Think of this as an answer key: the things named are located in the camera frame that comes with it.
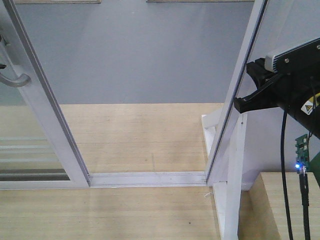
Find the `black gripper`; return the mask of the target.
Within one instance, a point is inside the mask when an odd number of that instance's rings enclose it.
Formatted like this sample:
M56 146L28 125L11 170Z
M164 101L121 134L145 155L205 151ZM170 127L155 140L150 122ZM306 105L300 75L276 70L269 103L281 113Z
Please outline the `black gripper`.
M234 98L239 113L282 108L287 114L320 137L320 74L283 75L265 69L265 58L246 64L256 91L245 97Z

